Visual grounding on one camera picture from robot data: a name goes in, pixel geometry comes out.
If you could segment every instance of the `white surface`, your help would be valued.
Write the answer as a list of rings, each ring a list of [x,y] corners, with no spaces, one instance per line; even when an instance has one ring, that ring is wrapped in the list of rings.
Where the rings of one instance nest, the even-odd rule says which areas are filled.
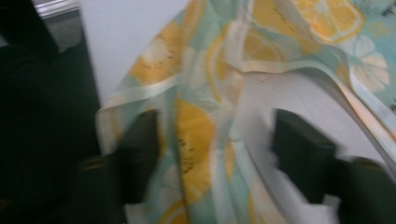
[[[188,0],[83,0],[81,18],[104,103],[152,37]]]
[[[248,74],[240,99],[236,125],[247,143],[265,184],[290,223],[337,223],[334,207],[308,204],[288,178],[274,166],[270,152],[275,125],[274,109],[301,115],[332,139],[339,158],[372,158],[383,163],[359,125],[348,115],[343,99],[319,71],[302,70],[281,75]]]
[[[82,21],[90,49],[101,102],[105,102],[136,57],[186,4],[187,0],[84,0]],[[302,200],[289,180],[274,166],[268,151],[275,107],[303,115],[342,146],[341,156],[360,155],[382,161],[359,126],[340,106],[342,97],[330,96],[320,85],[324,76],[307,78],[299,72],[247,75],[236,122],[247,141],[265,183],[292,223],[334,223],[332,209]]]

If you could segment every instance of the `dark floor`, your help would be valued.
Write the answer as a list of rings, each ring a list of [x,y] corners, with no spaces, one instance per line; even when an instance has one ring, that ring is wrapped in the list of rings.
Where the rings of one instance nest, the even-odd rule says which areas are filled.
[[[50,63],[35,65],[34,71],[21,68],[17,75],[11,74],[11,78],[16,77],[17,80],[20,77],[26,80],[28,75],[27,79],[33,80],[37,85],[40,96],[45,99],[39,99],[36,106],[33,102],[35,98],[29,103],[34,105],[33,110],[42,112],[41,119],[35,117],[31,111],[15,113],[0,105],[0,131],[3,131],[2,136],[0,135],[0,155],[12,155],[18,165],[22,164],[21,161],[27,161],[28,164],[27,167],[24,164],[20,174],[19,169],[5,175],[0,172],[1,181],[4,181],[3,184],[10,183],[12,181],[8,177],[16,174],[29,183],[27,186],[18,186],[23,194],[29,196],[20,197],[14,202],[24,204],[23,209],[14,206],[11,210],[13,214],[17,214],[12,218],[18,221],[2,222],[4,213],[0,206],[0,223],[63,223],[58,218],[63,213],[64,195],[67,195],[77,175],[78,163],[99,154],[94,123],[99,102],[78,12],[54,17],[45,23],[59,45],[61,54]],[[5,79],[5,70],[2,69],[4,66],[0,64],[0,89],[5,87],[3,81],[9,81]],[[47,102],[49,107],[39,108],[39,103],[42,102]],[[2,160],[12,163],[12,160],[0,157],[0,166],[3,165]],[[46,165],[45,169],[41,169],[43,164]]]

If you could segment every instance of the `fabric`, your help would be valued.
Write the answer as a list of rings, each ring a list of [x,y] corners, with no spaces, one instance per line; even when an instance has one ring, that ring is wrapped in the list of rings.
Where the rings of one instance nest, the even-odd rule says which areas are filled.
[[[129,216],[136,223],[285,222],[233,125],[247,72],[322,70],[396,161],[394,5],[191,0],[97,115],[109,153],[137,114],[161,112],[158,167]]]

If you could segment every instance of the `lemon print fabric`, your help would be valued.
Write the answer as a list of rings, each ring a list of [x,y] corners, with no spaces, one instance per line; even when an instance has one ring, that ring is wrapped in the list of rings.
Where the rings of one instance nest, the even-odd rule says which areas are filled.
[[[312,32],[321,40],[338,43],[360,32],[364,16],[349,0],[293,0]]]
[[[245,53],[248,61],[284,61],[284,55],[274,41],[253,29],[249,29],[247,32]]]
[[[180,70],[182,28],[169,23],[146,47],[129,75],[143,85],[165,80]]]
[[[249,72],[322,70],[396,162],[396,17],[381,11],[394,0],[363,2],[190,0],[97,114],[106,154],[145,108],[159,111],[160,157],[129,221],[285,223],[234,127]]]
[[[176,101],[177,138],[181,179],[186,201],[198,201],[210,187],[209,149],[215,126],[204,110],[187,101]]]

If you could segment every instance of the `white trim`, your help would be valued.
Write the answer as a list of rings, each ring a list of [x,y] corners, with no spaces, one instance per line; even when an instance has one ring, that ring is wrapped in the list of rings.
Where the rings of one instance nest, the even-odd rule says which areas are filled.
[[[79,9],[78,0],[54,0],[35,6],[41,18],[47,19]]]
[[[178,76],[179,74],[175,74],[172,77],[169,77],[161,82],[152,85],[133,87],[120,91],[115,91],[110,97],[110,100],[100,111],[109,109],[114,106],[126,105],[132,102],[147,100],[148,98],[155,97],[177,86]]]
[[[355,92],[359,93],[363,102],[367,104],[374,115],[382,121],[383,125],[388,128],[390,132],[396,130],[396,118],[392,111],[390,111],[378,98],[376,98],[355,76],[351,71],[351,85]]]

